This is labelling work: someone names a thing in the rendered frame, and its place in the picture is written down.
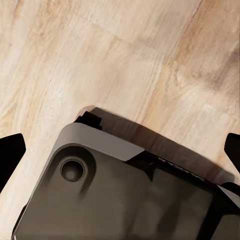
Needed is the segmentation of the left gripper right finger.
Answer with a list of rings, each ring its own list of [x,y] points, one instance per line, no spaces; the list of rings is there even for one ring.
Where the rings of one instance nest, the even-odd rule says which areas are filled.
[[[235,133],[228,133],[224,151],[240,173],[240,135]]]

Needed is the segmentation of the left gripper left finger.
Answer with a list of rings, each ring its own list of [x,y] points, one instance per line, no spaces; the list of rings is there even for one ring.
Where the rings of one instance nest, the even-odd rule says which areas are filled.
[[[26,152],[21,133],[0,138],[0,193]]]

